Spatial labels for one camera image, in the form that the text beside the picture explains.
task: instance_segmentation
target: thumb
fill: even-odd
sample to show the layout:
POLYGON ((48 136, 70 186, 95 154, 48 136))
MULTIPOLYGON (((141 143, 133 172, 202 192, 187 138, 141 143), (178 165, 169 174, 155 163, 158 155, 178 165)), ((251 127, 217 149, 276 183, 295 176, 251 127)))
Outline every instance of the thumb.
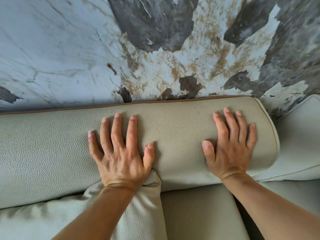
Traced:
POLYGON ((212 143, 208 140, 204 140, 202 142, 202 150, 207 160, 207 165, 213 164, 216 160, 216 155, 214 153, 214 146, 212 145, 212 143))
POLYGON ((152 164, 155 161, 156 154, 155 154, 155 146, 153 142, 149 143, 144 148, 144 156, 143 156, 143 166, 150 173, 152 164))

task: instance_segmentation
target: sofa cushion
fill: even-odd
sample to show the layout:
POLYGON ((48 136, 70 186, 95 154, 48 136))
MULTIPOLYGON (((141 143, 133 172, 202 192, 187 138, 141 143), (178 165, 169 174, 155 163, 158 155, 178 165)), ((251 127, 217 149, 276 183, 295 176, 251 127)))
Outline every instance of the sofa cushion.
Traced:
POLYGON ((162 191, 221 181, 211 174, 202 153, 203 140, 217 139, 212 113, 229 107, 255 122, 258 141, 248 173, 269 168, 278 154, 278 136, 259 100, 232 97, 110 105, 0 115, 0 208, 31 204, 84 191, 99 180, 90 157, 87 132, 103 117, 123 114, 125 137, 131 115, 138 117, 140 153, 155 141, 154 169, 162 191))
POLYGON ((320 178, 320 96, 312 95, 275 122, 280 154, 256 180, 312 180, 320 178))
MULTIPOLYGON (((100 181, 83 195, 0 210, 1 239, 51 239, 90 206, 102 189, 100 181)), ((166 239, 160 191, 161 181, 151 171, 122 215, 111 239, 166 239)))
POLYGON ((249 240, 232 194, 222 184, 161 193, 168 240, 249 240))
POLYGON ((260 184, 292 203, 320 217, 320 179, 272 181, 260 184))

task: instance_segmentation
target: sofa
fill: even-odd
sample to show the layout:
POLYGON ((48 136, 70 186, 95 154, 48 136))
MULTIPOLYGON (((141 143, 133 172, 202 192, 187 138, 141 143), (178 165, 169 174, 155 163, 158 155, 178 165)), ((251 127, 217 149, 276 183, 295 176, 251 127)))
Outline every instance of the sofa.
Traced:
POLYGON ((275 123, 252 97, 139 102, 0 114, 2 239, 51 239, 94 201, 103 186, 86 134, 117 112, 123 137, 137 116, 138 149, 154 141, 156 160, 112 239, 263 239, 201 151, 203 140, 217 140, 212 113, 225 107, 256 124, 247 173, 320 216, 318 95, 275 123))

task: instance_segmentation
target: left hand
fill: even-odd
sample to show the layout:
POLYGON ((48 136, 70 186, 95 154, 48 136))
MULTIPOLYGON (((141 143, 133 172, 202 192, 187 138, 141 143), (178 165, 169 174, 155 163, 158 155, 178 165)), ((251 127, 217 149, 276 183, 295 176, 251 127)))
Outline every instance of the left hand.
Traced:
POLYGON ((122 116, 116 113, 109 133, 109 119, 103 118, 100 125, 99 149, 96 134, 88 133, 90 155, 98 165, 98 170, 105 186, 126 188, 136 192, 145 182, 155 160, 154 144, 151 142, 144 149, 141 159, 137 146, 137 118, 130 117, 126 144, 121 133, 122 116))

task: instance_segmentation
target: finger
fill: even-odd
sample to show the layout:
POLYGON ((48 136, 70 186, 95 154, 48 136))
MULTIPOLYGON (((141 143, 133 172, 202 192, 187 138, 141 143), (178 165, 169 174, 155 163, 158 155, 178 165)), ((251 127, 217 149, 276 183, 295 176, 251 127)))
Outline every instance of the finger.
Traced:
POLYGON ((123 142, 122 133, 122 116, 120 113, 116 113, 113 119, 113 124, 111 128, 111 141, 113 144, 113 149, 117 151, 119 148, 125 147, 123 142))
POLYGON ((101 161, 103 159, 103 153, 99 149, 97 137, 93 131, 88 132, 88 143, 91 157, 93 157, 96 162, 101 161))
POLYGON ((229 130, 230 130, 229 140, 233 142, 238 142, 239 127, 235 118, 233 117, 233 114, 230 112, 228 108, 225 108, 223 110, 223 114, 226 117, 226 122, 228 123, 229 130))
POLYGON ((129 120, 126 147, 129 150, 137 149, 137 117, 134 115, 129 120))
POLYGON ((247 139, 247 125, 245 118, 242 116, 242 113, 240 111, 237 111, 235 113, 235 116, 237 117, 239 125, 239 142, 245 144, 247 139))
POLYGON ((247 148, 249 148, 251 151, 254 149, 256 140, 257 140, 257 130, 256 130, 255 124, 252 123, 249 126, 249 136, 247 141, 247 148))
POLYGON ((224 143, 229 141, 229 130, 223 121, 223 119, 219 116, 218 113, 213 114, 213 120, 216 123, 218 130, 218 143, 224 143))
POLYGON ((100 142, 105 154, 113 152, 113 146, 110 141, 109 124, 109 119, 103 118, 100 125, 100 142))
POLYGON ((155 146, 154 143, 149 143, 144 148, 144 156, 143 156, 143 166, 146 169, 147 173, 150 173, 153 162, 155 161, 156 153, 155 153, 155 146))
POLYGON ((202 150, 207 161, 207 165, 214 164, 216 155, 214 153, 214 146, 210 141, 204 140, 202 142, 202 150))

